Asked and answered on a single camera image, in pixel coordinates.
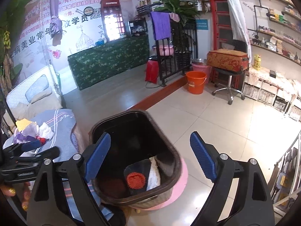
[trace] yellow bottle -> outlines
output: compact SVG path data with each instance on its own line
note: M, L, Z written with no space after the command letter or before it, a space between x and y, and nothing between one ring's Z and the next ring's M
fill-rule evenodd
M253 68L256 70L260 70L260 67L261 67L261 57L259 54L255 54Z

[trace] purple towel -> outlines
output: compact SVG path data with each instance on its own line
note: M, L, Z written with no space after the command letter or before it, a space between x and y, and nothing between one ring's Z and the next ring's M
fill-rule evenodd
M170 38L170 16L168 13L151 12L151 17L154 24L155 40Z

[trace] white curtain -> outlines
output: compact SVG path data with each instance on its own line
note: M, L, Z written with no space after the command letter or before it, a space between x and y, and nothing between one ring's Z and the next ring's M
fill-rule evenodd
M247 44L249 63L252 61L252 50L249 40L249 34L246 28L246 20L243 14L243 8L239 0L227 0L229 6L231 27L234 40L241 40Z

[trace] green tablecloth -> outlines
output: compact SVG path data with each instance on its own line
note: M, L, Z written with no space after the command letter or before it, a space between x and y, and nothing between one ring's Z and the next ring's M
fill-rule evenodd
M86 49L68 57L79 89L147 62L148 35L126 37Z

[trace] chair base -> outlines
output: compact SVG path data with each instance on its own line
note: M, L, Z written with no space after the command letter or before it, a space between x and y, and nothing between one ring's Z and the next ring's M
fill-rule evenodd
M217 90L215 90L215 91L212 92L212 95L214 96L216 94L216 92L218 92L218 91L227 90L228 91L228 96L229 96L229 101L228 101L229 105L231 105L232 102L233 102L232 91L240 93L241 94L240 98L242 100L245 100L245 97L244 97L244 95L243 95L243 93L241 91L239 91L239 90L231 87L231 81L232 81L232 76L229 76L228 86L225 86L224 88L220 88L220 89L217 89Z

